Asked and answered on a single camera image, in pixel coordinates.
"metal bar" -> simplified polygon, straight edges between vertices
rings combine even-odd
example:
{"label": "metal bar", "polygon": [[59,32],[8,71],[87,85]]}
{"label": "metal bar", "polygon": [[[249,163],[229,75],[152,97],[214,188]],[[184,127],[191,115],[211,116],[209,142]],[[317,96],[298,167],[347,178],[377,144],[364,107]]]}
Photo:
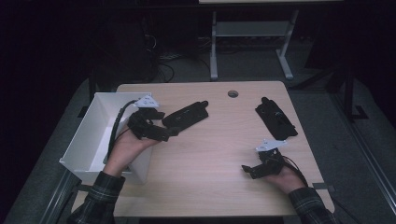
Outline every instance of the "metal bar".
{"label": "metal bar", "polygon": [[294,25],[297,21],[298,12],[299,12],[298,10],[294,10],[293,13],[291,14],[289,25],[285,33],[285,43],[283,44],[280,50],[279,57],[285,57],[286,50],[288,50],[289,42],[291,40],[291,35],[293,34],[293,30],[294,30]]}
{"label": "metal bar", "polygon": [[285,56],[280,56],[280,49],[276,50],[276,56],[279,59],[280,66],[282,67],[283,73],[285,74],[285,78],[287,80],[293,79],[293,73],[290,70],[288,61]]}
{"label": "metal bar", "polygon": [[216,57],[216,35],[217,35],[217,21],[216,11],[213,12],[212,21],[212,51],[210,52],[210,81],[217,81],[218,75],[218,59]]}
{"label": "metal bar", "polygon": [[49,205],[47,206],[46,211],[41,217],[41,220],[39,222],[40,224],[56,223],[56,220],[61,215],[62,207],[67,200],[67,195],[76,185],[76,182],[73,181],[73,178],[74,176],[70,171],[64,170],[64,174],[62,175],[58,186],[52,194]]}
{"label": "metal bar", "polygon": [[288,21],[219,21],[216,36],[284,36]]}

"shirt cuff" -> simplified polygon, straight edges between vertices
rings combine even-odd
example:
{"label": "shirt cuff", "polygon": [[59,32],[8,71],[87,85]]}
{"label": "shirt cuff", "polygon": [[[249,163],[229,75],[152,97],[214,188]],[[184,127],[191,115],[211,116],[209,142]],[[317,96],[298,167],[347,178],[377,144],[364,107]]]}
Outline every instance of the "shirt cuff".
{"label": "shirt cuff", "polygon": [[93,184],[89,196],[104,203],[115,203],[120,195],[125,178],[100,172]]}
{"label": "shirt cuff", "polygon": [[304,215],[318,208],[326,208],[318,193],[312,188],[301,188],[289,194],[297,214]]}

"person's right hand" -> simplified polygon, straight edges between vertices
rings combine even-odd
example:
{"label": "person's right hand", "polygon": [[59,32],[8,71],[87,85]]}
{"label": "person's right hand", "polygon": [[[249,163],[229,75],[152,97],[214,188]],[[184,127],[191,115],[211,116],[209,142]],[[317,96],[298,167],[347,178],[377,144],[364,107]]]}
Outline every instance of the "person's right hand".
{"label": "person's right hand", "polygon": [[306,188],[300,177],[287,166],[283,166],[278,175],[268,175],[264,179],[276,185],[286,194],[289,194],[295,189]]}

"wooden table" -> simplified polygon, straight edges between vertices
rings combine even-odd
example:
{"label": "wooden table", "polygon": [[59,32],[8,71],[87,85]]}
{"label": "wooden table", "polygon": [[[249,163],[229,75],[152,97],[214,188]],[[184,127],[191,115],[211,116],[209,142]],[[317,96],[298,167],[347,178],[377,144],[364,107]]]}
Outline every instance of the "wooden table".
{"label": "wooden table", "polygon": [[[121,85],[119,92],[151,92],[169,115],[194,102],[208,101],[209,118],[155,146],[142,186],[124,186],[116,217],[288,216],[295,211],[287,195],[263,179],[251,179],[241,165],[260,164],[255,152],[274,139],[255,108],[263,96],[274,100],[299,133],[279,148],[293,159],[308,183],[323,183],[315,158],[282,82],[206,82]],[[239,95],[232,98],[229,91]],[[80,192],[73,210],[83,203]],[[318,189],[334,211],[326,189]]]}

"hand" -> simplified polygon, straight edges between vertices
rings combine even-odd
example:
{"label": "hand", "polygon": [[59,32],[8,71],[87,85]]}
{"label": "hand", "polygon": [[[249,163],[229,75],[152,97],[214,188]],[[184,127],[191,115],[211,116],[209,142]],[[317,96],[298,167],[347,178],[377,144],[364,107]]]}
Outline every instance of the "hand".
{"label": "hand", "polygon": [[287,166],[283,166],[278,175],[268,175],[264,179],[276,185],[286,194],[289,194],[295,189],[305,188],[305,184],[300,177]]}
{"label": "hand", "polygon": [[122,171],[146,148],[159,143],[152,139],[139,140],[131,130],[125,125],[120,131],[120,135],[111,151],[110,158],[103,169],[108,175],[120,177]]}

